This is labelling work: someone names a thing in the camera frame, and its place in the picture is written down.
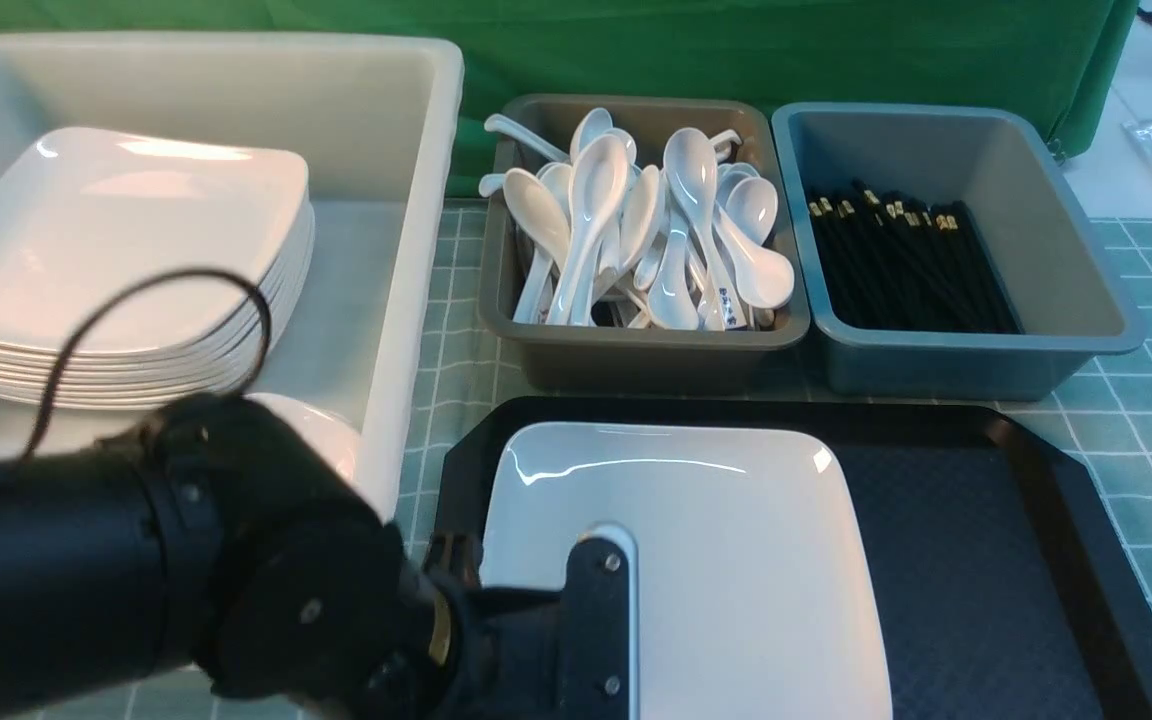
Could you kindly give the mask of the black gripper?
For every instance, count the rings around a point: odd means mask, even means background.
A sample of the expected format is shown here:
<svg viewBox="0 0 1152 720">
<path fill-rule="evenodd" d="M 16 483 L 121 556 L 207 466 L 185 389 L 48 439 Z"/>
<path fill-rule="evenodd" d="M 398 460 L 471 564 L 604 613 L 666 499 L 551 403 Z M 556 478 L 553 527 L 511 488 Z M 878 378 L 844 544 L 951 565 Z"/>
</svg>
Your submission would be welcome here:
<svg viewBox="0 0 1152 720">
<path fill-rule="evenodd" d="M 476 536 L 435 533 L 420 562 L 429 623 L 371 670 L 358 719 L 630 719 L 632 566 L 616 541 L 573 547 L 562 592 L 485 588 Z"/>
</svg>

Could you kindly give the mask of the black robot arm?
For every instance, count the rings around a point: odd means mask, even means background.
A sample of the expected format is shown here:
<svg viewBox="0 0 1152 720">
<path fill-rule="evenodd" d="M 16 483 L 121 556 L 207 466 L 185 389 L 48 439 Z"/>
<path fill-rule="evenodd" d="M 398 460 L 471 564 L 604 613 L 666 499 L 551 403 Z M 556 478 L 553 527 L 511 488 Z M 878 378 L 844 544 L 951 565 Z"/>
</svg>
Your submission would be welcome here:
<svg viewBox="0 0 1152 720">
<path fill-rule="evenodd" d="M 559 591 L 417 568 L 268 407 L 182 397 L 0 460 L 0 717 L 194 665 L 320 719 L 628 719 L 628 568 L 599 537 Z"/>
</svg>

